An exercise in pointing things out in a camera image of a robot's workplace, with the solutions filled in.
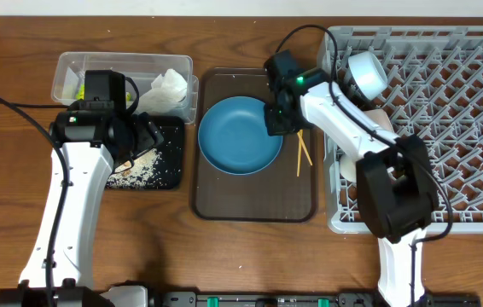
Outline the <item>light blue bowl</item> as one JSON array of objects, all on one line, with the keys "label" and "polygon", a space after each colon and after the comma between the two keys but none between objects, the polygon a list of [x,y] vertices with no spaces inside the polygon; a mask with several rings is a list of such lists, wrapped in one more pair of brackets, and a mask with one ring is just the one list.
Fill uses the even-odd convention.
[{"label": "light blue bowl", "polygon": [[367,99],[375,99],[387,88],[387,75],[373,53],[364,51],[351,55],[348,67],[357,87]]}]

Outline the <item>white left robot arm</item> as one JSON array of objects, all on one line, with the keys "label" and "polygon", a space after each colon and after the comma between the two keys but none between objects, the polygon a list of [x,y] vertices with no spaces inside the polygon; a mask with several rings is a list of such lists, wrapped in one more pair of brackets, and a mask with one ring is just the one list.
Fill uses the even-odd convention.
[{"label": "white left robot arm", "polygon": [[38,238],[17,287],[0,289],[0,306],[156,306],[151,290],[133,281],[104,293],[93,288],[92,252],[107,180],[125,162],[160,145],[147,113],[137,113],[126,88],[134,81],[112,70],[89,70],[84,96],[38,131],[53,148],[52,176]]}]

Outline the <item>leftover rice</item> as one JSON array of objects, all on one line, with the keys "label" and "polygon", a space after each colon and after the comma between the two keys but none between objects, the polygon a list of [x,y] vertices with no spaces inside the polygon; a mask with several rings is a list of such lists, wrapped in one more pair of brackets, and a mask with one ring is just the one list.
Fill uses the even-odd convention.
[{"label": "leftover rice", "polygon": [[156,172],[156,164],[161,160],[157,149],[152,149],[137,158],[117,167],[108,178],[106,187],[113,189],[146,189]]}]

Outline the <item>white cup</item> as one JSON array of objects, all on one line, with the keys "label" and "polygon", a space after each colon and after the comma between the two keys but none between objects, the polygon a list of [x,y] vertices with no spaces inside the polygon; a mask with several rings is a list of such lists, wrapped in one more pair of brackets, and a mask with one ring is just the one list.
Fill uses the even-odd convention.
[{"label": "white cup", "polygon": [[343,154],[339,160],[339,172],[349,182],[357,181],[356,161],[349,155]]}]

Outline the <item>white napkin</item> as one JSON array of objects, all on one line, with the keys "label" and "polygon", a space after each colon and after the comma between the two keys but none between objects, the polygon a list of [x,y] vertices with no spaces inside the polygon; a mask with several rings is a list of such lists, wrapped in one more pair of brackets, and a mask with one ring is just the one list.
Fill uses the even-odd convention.
[{"label": "white napkin", "polygon": [[184,106],[188,82],[176,70],[168,69],[152,83],[151,89],[138,102],[139,113],[169,113]]}]

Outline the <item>yellow green snack wrapper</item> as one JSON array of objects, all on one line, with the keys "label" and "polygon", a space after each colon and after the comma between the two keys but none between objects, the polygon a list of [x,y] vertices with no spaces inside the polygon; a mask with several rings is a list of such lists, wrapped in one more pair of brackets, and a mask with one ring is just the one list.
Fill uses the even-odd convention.
[{"label": "yellow green snack wrapper", "polygon": [[[126,98],[127,101],[130,101],[131,98],[132,98],[131,93],[126,92],[125,98]],[[79,90],[78,90],[77,94],[75,95],[75,99],[76,100],[83,100],[84,99],[84,84],[80,85]]]}]

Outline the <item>wooden chopstick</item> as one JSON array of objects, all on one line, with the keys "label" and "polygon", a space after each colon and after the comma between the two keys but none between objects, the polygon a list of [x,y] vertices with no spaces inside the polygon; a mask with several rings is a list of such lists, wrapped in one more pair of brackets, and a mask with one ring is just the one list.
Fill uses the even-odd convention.
[{"label": "wooden chopstick", "polygon": [[298,137],[298,153],[297,153],[297,169],[296,169],[296,176],[300,176],[300,168],[301,168],[301,154],[302,154],[302,130],[297,132]]},{"label": "wooden chopstick", "polygon": [[306,143],[304,141],[303,132],[304,132],[303,130],[299,130],[298,131],[298,138],[299,138],[300,150],[301,150],[301,152],[303,152],[305,154],[306,159],[307,159],[309,165],[313,165],[313,161],[311,159],[311,156],[309,154],[309,151],[308,151],[308,149],[306,147]]}]

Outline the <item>dark blue plate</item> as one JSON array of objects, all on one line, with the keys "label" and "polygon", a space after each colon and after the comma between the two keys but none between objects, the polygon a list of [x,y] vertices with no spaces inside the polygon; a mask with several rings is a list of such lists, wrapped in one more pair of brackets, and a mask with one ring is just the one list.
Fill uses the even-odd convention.
[{"label": "dark blue plate", "polygon": [[272,164],[283,138],[270,136],[265,125],[265,103],[248,96],[217,102],[203,116],[198,144],[204,158],[231,175],[250,175]]}]

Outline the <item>pink bowl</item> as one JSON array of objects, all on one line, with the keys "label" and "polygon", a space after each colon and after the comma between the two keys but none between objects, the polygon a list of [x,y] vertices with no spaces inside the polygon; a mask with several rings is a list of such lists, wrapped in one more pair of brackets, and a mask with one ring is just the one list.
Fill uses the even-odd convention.
[{"label": "pink bowl", "polygon": [[393,132],[393,127],[386,112],[382,109],[374,109],[364,112],[367,117],[377,123],[382,129]]}]

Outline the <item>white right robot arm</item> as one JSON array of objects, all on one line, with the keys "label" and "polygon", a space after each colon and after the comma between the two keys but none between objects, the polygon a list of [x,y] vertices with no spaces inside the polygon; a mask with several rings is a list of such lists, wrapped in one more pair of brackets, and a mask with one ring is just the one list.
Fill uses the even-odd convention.
[{"label": "white right robot arm", "polygon": [[315,126],[346,156],[345,179],[355,182],[360,217],[378,239],[378,292],[390,306],[424,296],[422,245],[438,207],[428,150],[416,135],[400,137],[356,107],[333,76],[301,68],[287,50],[264,64],[274,103],[265,108],[269,135]]}]

